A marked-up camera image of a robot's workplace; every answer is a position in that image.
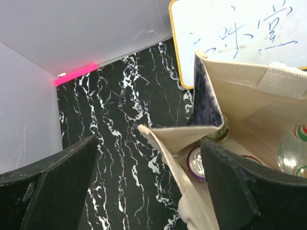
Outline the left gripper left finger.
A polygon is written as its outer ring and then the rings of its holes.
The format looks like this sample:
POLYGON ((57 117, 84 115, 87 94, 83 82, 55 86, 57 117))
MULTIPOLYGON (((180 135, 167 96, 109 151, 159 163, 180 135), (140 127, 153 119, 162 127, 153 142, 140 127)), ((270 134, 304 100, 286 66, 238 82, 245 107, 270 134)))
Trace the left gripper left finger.
POLYGON ((76 230, 98 156, 95 136, 0 175, 2 230, 76 230))

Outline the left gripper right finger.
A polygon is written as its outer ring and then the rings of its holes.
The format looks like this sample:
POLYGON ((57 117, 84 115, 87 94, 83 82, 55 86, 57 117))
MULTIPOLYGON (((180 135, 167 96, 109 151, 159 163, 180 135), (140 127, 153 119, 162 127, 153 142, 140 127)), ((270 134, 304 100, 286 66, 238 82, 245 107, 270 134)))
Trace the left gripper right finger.
POLYGON ((248 160, 207 138, 201 159, 220 229, 307 228, 305 178, 248 160))

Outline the clear glass bottle green cap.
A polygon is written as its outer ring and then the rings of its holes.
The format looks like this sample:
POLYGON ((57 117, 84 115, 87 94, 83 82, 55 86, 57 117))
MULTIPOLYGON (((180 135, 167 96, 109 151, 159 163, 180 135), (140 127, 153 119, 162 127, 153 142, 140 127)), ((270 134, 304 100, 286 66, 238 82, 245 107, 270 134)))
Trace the clear glass bottle green cap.
POLYGON ((230 133, 230 125, 228 119, 223 116, 224 119, 224 125, 221 129, 216 131, 215 133, 211 133, 206 135, 206 138, 218 143, 222 144, 227 138, 230 133))

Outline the red cola can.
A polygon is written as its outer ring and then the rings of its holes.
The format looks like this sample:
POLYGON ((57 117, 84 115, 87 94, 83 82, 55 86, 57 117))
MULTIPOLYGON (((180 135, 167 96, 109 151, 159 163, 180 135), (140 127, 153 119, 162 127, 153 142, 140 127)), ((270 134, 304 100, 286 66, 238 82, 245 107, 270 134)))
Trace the red cola can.
POLYGON ((253 161, 253 162, 256 162, 256 163, 259 163, 259 164, 262 165, 262 163, 261 163, 258 159, 256 159, 255 157, 253 157, 253 156, 250 156, 250 155, 242 155, 242 157, 244 157, 244 158, 246 158, 246 159, 248 159, 248 160, 251 160, 251 161, 253 161))

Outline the cream canvas tote bag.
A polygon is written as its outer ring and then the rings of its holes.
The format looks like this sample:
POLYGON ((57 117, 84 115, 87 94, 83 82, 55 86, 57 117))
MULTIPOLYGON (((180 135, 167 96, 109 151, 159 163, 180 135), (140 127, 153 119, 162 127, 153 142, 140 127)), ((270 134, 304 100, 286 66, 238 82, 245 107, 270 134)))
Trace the cream canvas tote bag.
POLYGON ((197 52, 193 99, 187 126, 138 129, 162 154, 179 187, 178 213, 187 228, 220 230, 207 181, 188 170, 189 152, 221 129, 225 116, 230 133, 219 145, 282 172, 276 160, 282 136, 307 124, 307 74, 278 62, 268 66, 221 62, 197 52))

